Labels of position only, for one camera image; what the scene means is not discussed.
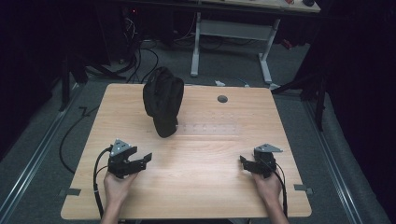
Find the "metal bracket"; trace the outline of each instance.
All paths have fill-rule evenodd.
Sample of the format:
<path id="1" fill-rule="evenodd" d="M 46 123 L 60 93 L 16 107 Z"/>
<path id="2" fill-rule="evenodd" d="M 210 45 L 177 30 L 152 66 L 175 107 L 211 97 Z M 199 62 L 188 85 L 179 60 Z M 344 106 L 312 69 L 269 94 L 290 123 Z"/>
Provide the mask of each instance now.
<path id="1" fill-rule="evenodd" d="M 314 191 L 311 188 L 307 188 L 306 185 L 294 185 L 294 190 L 302 190 L 306 194 L 314 194 Z"/>
<path id="2" fill-rule="evenodd" d="M 58 195 L 60 197 L 65 197 L 66 195 L 79 196 L 80 193 L 81 189 L 61 189 Z"/>
<path id="3" fill-rule="evenodd" d="M 264 144 L 259 147 L 254 148 L 255 151 L 260 151 L 260 152 L 283 152 L 282 149 L 278 147 L 271 146 L 269 144 Z"/>
<path id="4" fill-rule="evenodd" d="M 132 149 L 131 154 L 135 154 L 137 152 L 137 147 L 132 147 L 130 144 L 121 141 L 119 138 L 114 142 L 113 148 L 111 148 L 110 157 L 115 157 L 122 152 Z"/>

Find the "gray carpet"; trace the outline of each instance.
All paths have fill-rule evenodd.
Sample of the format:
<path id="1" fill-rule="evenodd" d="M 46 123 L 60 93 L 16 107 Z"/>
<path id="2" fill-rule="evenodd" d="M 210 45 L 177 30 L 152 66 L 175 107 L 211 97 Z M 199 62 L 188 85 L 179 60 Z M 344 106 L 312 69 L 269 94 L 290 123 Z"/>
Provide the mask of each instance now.
<path id="1" fill-rule="evenodd" d="M 182 77 L 189 84 L 213 86 L 215 80 L 220 80 L 227 86 L 244 86 L 245 83 L 238 79 L 240 78 L 251 87 L 268 87 L 263 82 L 257 55 L 231 50 L 232 47 L 234 46 L 223 45 L 216 50 L 202 50 L 200 74 L 195 78 L 190 77 L 191 46 L 169 48 L 159 44 L 152 50 L 159 56 L 159 66 L 169 67 L 176 76 Z M 281 85 L 293 80 L 308 49 L 309 46 L 290 50 L 279 45 L 272 47 L 268 64 L 275 84 Z M 141 52 L 142 64 L 138 72 L 140 78 L 155 64 L 155 57 L 151 52 L 147 50 Z M 118 66 L 120 65 L 114 63 L 111 69 L 117 69 Z M 60 196 L 59 192 L 62 189 L 68 189 L 73 176 L 60 162 L 59 147 L 69 128 L 81 118 L 82 109 L 80 107 L 87 107 L 87 111 L 89 111 L 98 106 L 106 86 L 112 82 L 120 81 L 90 76 L 90 81 L 83 88 L 81 87 L 81 94 L 71 104 L 59 131 L 54 134 L 47 155 L 15 207 L 8 223 L 98 223 L 97 221 L 69 221 L 61 218 L 64 197 Z M 313 194 L 308 194 L 313 212 L 310 217 L 291 218 L 290 222 L 349 223 L 328 170 L 315 127 L 311 124 L 311 118 L 304 107 L 305 103 L 300 101 L 296 93 L 298 91 L 287 91 L 275 95 L 275 100 L 303 183 L 313 190 Z M 52 99 L 32 117 L 30 125 L 0 164 L 3 179 L 0 194 L 2 202 L 7 198 L 24 167 L 35 153 L 48 127 L 58 116 L 58 109 L 61 106 L 60 84 L 55 87 L 53 94 Z M 78 165 L 94 117 L 95 112 L 83 119 L 64 140 L 64 161 L 71 169 L 76 169 Z M 345 175 L 346 183 L 360 211 L 362 222 L 389 223 L 386 214 L 377 203 L 369 184 L 361 173 L 359 165 L 350 153 L 328 98 L 323 127 L 323 134 L 338 161 L 337 164 L 342 174 Z M 253 223 L 268 222 L 267 218 L 253 220 Z"/>

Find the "forearm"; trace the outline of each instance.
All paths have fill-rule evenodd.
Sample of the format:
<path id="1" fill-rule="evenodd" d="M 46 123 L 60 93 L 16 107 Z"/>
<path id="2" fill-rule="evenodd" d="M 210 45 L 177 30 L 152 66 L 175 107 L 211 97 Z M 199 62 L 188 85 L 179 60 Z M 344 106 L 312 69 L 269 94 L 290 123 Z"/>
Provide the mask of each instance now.
<path id="1" fill-rule="evenodd" d="M 285 214 L 283 213 L 282 206 L 279 200 L 273 200 L 271 202 L 265 201 L 265 207 L 267 209 L 268 217 L 271 219 L 273 224 L 287 224 L 289 223 Z"/>
<path id="2" fill-rule="evenodd" d="M 119 203 L 107 205 L 101 220 L 101 224 L 117 224 L 119 221 L 120 210 L 121 204 Z"/>

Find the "human hand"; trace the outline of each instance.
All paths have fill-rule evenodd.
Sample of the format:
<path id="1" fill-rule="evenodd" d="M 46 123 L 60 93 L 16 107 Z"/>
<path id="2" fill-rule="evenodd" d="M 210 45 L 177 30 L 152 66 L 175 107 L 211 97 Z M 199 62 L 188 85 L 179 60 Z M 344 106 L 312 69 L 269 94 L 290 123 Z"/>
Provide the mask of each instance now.
<path id="1" fill-rule="evenodd" d="M 267 178 L 264 178 L 262 175 L 251 174 L 256 182 L 257 191 L 265 202 L 279 201 L 282 185 L 274 173 Z"/>
<path id="2" fill-rule="evenodd" d="M 102 224 L 118 223 L 118 217 L 122 204 L 128 196 L 129 188 L 137 177 L 137 174 L 128 175 L 124 179 L 119 179 L 110 172 L 106 173 L 104 180 L 106 192 L 106 208 L 103 214 Z"/>
<path id="3" fill-rule="evenodd" d="M 137 174 L 128 175 L 124 179 L 120 179 L 107 172 L 104 180 L 106 204 L 122 204 L 128 196 L 129 188 Z"/>
<path id="4" fill-rule="evenodd" d="M 257 191 L 264 201 L 271 222 L 274 224 L 289 223 L 280 205 L 279 194 L 282 190 L 282 185 L 276 174 L 272 173 L 267 178 L 262 175 L 251 174 L 256 182 Z"/>

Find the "wooden table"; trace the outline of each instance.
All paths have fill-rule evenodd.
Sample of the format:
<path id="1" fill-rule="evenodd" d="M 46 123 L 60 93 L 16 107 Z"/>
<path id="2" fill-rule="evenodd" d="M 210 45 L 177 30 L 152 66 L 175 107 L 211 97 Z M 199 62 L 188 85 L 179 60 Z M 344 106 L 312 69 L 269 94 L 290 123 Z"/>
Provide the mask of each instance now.
<path id="1" fill-rule="evenodd" d="M 264 7 L 284 9 L 296 12 L 319 13 L 320 7 L 315 3 L 312 7 L 304 5 L 303 0 L 294 0 L 293 4 L 288 4 L 286 0 L 201 0 L 207 3 L 230 4 L 241 7 Z"/>
<path id="2" fill-rule="evenodd" d="M 116 138 L 138 147 L 131 161 L 152 152 L 120 213 L 121 218 L 267 217 L 251 174 L 239 156 L 253 161 L 253 148 L 264 143 L 275 153 L 286 176 L 289 216 L 307 217 L 311 207 L 271 92 L 263 88 L 186 86 L 177 116 L 177 132 L 161 138 L 143 106 L 143 85 L 110 84 L 82 153 L 62 217 L 99 219 L 92 192 L 93 166 Z M 218 101 L 219 95 L 228 98 Z M 108 154 L 99 167 L 106 165 Z M 102 201 L 105 171 L 98 176 Z"/>

